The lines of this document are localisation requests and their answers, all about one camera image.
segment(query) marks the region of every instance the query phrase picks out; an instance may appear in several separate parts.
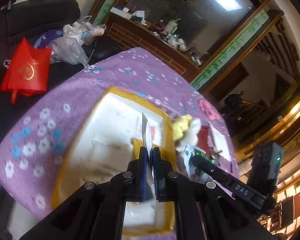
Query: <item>red bag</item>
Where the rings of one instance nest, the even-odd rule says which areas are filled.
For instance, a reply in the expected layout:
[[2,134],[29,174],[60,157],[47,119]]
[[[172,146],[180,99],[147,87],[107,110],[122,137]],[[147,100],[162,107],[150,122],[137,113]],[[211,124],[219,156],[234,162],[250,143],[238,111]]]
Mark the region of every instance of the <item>red bag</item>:
[[12,104],[18,93],[29,97],[47,90],[51,51],[52,48],[35,49],[23,38],[0,86],[1,91],[12,92]]

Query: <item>paper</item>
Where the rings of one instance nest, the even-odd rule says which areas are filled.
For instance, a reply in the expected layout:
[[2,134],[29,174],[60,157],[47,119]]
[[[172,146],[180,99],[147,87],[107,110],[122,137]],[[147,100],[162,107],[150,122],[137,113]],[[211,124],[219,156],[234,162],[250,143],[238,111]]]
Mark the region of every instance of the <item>paper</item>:
[[[150,124],[148,122],[148,119],[144,115],[144,113],[142,113],[142,140],[143,140],[143,146],[147,148],[148,156],[149,156],[148,160],[150,161],[150,152],[152,150],[152,136],[151,136]],[[148,161],[146,166],[146,180],[149,186],[154,185],[153,170],[152,170],[152,166]]]
[[143,146],[147,148],[148,155],[150,157],[150,152],[152,149],[152,136],[150,124],[144,113],[142,113],[142,140]]
[[144,19],[145,18],[145,11],[135,11],[132,15]]
[[219,155],[230,162],[231,156],[230,156],[228,144],[226,141],[226,137],[223,134],[221,134],[216,128],[214,128],[211,124],[210,124],[210,127],[211,127],[213,142],[214,142],[214,145],[215,145],[217,151],[222,150],[222,152],[219,153]]

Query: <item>wooden shelf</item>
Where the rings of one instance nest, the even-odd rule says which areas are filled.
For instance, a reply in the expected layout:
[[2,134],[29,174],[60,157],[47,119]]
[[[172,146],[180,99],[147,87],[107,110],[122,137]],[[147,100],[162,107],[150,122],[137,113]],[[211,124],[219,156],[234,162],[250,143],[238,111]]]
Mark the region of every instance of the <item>wooden shelf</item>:
[[118,47],[122,50],[142,47],[162,60],[180,75],[184,75],[188,71],[193,72],[199,69],[189,57],[171,47],[160,37],[157,37],[153,32],[139,23],[110,13],[106,25],[108,28],[110,26],[106,31],[106,35],[114,39],[118,43]]

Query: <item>plastic wrapper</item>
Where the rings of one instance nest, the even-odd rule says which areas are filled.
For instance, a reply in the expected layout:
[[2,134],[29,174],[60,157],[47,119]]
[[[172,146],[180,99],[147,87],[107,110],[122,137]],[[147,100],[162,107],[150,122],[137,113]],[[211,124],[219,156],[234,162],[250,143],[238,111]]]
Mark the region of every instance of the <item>plastic wrapper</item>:
[[197,167],[195,167],[192,164],[190,158],[194,155],[199,155],[213,164],[215,164],[215,161],[214,159],[211,159],[207,156],[205,150],[202,150],[196,146],[186,145],[186,148],[184,150],[183,160],[184,160],[187,174],[192,181],[205,183],[209,178],[209,175],[206,174],[204,171],[200,171]]
[[83,30],[80,30],[77,27],[72,27],[69,24],[63,26],[63,36],[75,38],[80,46],[83,45],[83,40],[81,40],[82,33]]
[[71,65],[81,63],[86,66],[88,64],[88,57],[75,38],[57,38],[49,44],[49,47],[52,47],[51,64],[60,61]]
[[106,26],[104,24],[93,27],[89,20],[92,16],[85,16],[73,23],[73,28],[79,29],[82,34],[80,39],[85,45],[93,42],[96,36],[102,36],[105,33]]

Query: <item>snack package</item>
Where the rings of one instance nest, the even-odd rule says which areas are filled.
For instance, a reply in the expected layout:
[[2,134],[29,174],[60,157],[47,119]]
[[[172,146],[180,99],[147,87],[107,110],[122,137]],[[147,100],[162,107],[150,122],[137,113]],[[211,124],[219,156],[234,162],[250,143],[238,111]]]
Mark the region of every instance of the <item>snack package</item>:
[[186,148],[183,152],[183,161],[186,166],[186,171],[190,180],[204,183],[209,178],[209,175],[206,174],[204,171],[199,171],[190,161],[190,158],[194,155],[199,155],[205,158],[207,161],[213,163],[213,161],[207,156],[205,150],[200,149],[196,146],[186,145]]

